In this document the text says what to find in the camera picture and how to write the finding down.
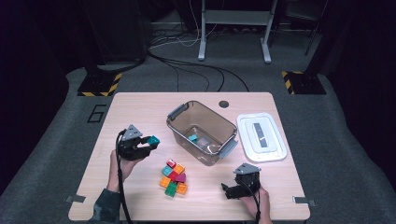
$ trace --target block pile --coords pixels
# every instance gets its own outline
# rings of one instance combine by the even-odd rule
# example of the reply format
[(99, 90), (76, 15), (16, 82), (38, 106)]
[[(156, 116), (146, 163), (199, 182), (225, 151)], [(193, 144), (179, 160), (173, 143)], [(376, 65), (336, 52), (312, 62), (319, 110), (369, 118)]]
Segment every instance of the block pile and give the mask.
[(166, 166), (163, 167), (162, 171), (163, 178), (160, 182), (160, 186), (166, 188), (166, 195), (175, 197), (176, 193), (186, 194), (187, 184), (184, 170), (184, 166), (173, 160), (166, 162)]

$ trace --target clear plastic bin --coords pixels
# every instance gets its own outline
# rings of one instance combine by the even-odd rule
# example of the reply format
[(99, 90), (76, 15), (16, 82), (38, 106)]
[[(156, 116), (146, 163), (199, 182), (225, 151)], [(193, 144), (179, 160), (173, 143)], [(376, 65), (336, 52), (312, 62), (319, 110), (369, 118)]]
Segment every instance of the clear plastic bin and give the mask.
[(197, 101), (172, 111), (166, 124), (179, 145), (204, 165), (214, 165), (236, 146), (237, 129), (230, 121)]

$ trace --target hand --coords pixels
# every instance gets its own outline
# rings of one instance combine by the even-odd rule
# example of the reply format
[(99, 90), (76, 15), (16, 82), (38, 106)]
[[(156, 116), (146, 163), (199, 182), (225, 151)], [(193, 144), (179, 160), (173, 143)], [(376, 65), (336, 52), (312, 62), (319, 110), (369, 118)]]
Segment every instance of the hand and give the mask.
[[(259, 223), (260, 224), (272, 223), (270, 218), (270, 196), (268, 194), (268, 191), (261, 186), (255, 195), (257, 200), (260, 200), (259, 203), (260, 203), (261, 218)], [(254, 217), (256, 217), (257, 205), (256, 202), (254, 201), (253, 196), (243, 197), (240, 198), (239, 200), (242, 201), (242, 203), (244, 203), (249, 213)]]
[[(137, 163), (142, 160), (143, 159), (126, 161), (121, 159), (120, 168), (122, 170), (122, 182), (124, 182), (125, 179), (131, 174)], [(108, 183), (106, 188), (114, 192), (119, 192), (119, 167), (117, 165), (117, 153), (115, 149), (111, 151), (110, 171), (108, 174)]]

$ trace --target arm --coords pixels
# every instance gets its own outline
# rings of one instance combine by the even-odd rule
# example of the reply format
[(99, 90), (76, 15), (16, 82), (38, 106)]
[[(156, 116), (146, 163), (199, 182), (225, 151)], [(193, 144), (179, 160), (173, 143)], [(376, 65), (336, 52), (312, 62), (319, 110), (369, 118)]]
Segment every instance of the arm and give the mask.
[[(142, 161), (121, 160), (120, 168), (122, 170), (122, 182), (131, 174), (138, 162)], [(103, 189), (101, 195), (93, 206), (93, 216), (88, 221), (93, 223), (120, 223), (120, 194), (119, 194), (119, 176), (118, 176), (117, 154), (116, 150), (111, 152), (110, 170), (108, 174), (107, 187)]]
[[(270, 218), (270, 196), (268, 194), (268, 191), (265, 190), (263, 187), (260, 187), (259, 191), (256, 192), (257, 199), (259, 199), (259, 195), (260, 195), (260, 212), (261, 212), (261, 218), (259, 224), (272, 224)], [(249, 213), (255, 217), (257, 213), (257, 205), (253, 197), (243, 197), (240, 198), (239, 200), (242, 201), (242, 203), (244, 203)]]

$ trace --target orange block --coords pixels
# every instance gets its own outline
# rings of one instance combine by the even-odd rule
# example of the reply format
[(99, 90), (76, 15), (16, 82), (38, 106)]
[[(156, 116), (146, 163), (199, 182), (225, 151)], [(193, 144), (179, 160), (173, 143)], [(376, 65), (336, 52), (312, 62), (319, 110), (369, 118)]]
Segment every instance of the orange block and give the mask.
[(160, 186), (164, 187), (164, 188), (167, 188), (170, 182), (171, 182), (171, 178), (163, 176), (163, 178), (160, 181)]
[(177, 164), (176, 166), (175, 166), (175, 168), (174, 168), (174, 171), (178, 174), (178, 175), (180, 175), (181, 173), (183, 173), (184, 172), (184, 166), (182, 166), (182, 165), (180, 165), (180, 164)]
[(177, 188), (176, 188), (177, 193), (186, 194), (186, 191), (187, 191), (187, 185), (185, 183), (180, 182), (177, 184)]

